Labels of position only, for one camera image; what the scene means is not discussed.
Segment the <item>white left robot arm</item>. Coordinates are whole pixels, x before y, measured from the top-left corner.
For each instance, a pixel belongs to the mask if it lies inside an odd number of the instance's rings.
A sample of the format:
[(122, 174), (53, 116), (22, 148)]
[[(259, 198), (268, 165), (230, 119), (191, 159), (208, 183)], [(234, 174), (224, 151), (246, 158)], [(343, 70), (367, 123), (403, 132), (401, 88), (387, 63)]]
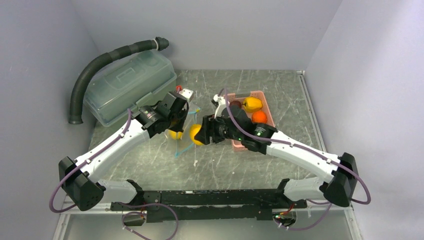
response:
[(168, 92), (154, 105), (139, 107), (135, 112), (129, 109), (126, 123), (110, 137), (76, 159), (65, 157), (59, 162), (59, 187), (80, 211), (111, 202), (139, 209), (144, 196), (138, 184), (133, 180), (105, 180), (103, 176), (125, 154), (155, 135), (166, 130), (182, 132), (193, 97), (194, 92), (184, 88)]

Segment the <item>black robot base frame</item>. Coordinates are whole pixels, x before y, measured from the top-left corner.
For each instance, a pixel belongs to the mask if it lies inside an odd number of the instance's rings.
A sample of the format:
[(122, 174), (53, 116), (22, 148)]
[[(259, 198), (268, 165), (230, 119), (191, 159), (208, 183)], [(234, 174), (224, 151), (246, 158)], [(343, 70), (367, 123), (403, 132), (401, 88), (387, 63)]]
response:
[(279, 211), (287, 215), (305, 209), (305, 200), (292, 201), (283, 195), (283, 179), (277, 189), (226, 190), (143, 190), (130, 183), (137, 193), (128, 203), (115, 200), (114, 212), (137, 211), (146, 215), (147, 223), (188, 220), (256, 219), (270, 221)]

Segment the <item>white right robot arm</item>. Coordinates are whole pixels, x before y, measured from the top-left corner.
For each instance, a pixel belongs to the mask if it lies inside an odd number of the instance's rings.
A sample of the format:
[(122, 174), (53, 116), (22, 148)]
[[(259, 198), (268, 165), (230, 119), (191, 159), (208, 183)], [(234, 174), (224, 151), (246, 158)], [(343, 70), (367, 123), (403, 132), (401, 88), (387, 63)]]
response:
[(190, 127), (189, 136), (196, 145), (226, 139), (238, 141), (249, 151), (287, 160), (313, 173), (311, 179), (282, 181), (275, 194), (276, 203), (282, 208), (299, 200), (326, 200), (339, 207), (348, 207), (354, 201), (359, 173), (353, 155), (319, 151), (271, 125), (252, 122), (237, 107), (231, 107), (230, 111), (223, 109), (220, 116), (204, 116), (201, 124)]

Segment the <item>clear zip top bag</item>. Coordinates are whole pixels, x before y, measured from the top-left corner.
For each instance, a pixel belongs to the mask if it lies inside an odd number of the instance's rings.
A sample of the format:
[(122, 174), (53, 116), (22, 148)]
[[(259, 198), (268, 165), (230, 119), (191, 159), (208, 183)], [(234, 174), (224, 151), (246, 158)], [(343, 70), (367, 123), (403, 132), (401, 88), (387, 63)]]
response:
[(197, 106), (196, 104), (192, 102), (189, 103), (189, 111), (188, 111), (186, 120), (183, 124), (183, 128), (182, 128), (183, 134), (181, 139), (179, 140), (171, 139), (168, 136), (168, 130), (165, 131), (165, 137), (166, 137), (167, 143), (170, 146), (171, 152), (174, 153), (174, 156), (176, 158), (178, 158), (180, 155), (182, 155), (184, 152), (188, 151), (190, 148), (192, 148), (195, 145), (190, 139), (189, 130), (193, 124), (197, 124), (197, 115), (200, 110), (201, 108)]

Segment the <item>yellow bell pepper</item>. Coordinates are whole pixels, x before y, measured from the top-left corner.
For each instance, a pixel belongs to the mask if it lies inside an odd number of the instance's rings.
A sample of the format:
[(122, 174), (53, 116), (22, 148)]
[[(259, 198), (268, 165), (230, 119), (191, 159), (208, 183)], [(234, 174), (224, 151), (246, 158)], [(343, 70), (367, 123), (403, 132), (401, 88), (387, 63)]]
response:
[(263, 108), (263, 103), (259, 98), (249, 96), (243, 100), (242, 106), (247, 113), (254, 113)]

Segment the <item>yellow lemon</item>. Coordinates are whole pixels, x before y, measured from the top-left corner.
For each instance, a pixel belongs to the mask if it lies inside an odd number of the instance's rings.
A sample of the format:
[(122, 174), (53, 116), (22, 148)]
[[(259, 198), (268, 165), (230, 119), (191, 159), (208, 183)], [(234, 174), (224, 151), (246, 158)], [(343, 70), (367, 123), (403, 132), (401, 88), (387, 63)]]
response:
[(189, 129), (189, 137), (190, 137), (191, 141), (197, 146), (203, 146), (204, 145), (201, 141), (196, 139), (196, 136), (200, 132), (201, 127), (202, 126), (200, 124), (193, 124)]

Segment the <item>yellow mango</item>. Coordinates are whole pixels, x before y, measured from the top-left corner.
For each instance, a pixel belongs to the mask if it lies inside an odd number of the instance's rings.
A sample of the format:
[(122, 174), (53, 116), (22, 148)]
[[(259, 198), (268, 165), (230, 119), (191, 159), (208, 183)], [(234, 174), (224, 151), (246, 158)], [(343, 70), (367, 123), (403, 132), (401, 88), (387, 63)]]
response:
[(168, 136), (172, 139), (172, 140), (180, 140), (183, 136), (183, 133), (180, 131), (173, 131), (173, 130), (168, 130)]

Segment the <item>orange fruit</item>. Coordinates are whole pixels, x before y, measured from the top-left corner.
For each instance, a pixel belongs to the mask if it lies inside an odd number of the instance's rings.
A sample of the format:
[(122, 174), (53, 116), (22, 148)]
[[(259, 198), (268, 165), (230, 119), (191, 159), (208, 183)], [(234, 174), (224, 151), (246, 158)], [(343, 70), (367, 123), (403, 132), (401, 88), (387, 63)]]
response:
[(266, 124), (268, 122), (268, 116), (267, 116), (267, 114), (264, 111), (258, 110), (258, 111), (255, 111), (251, 115), (251, 120), (252, 120), (253, 123), (263, 123), (263, 124)]

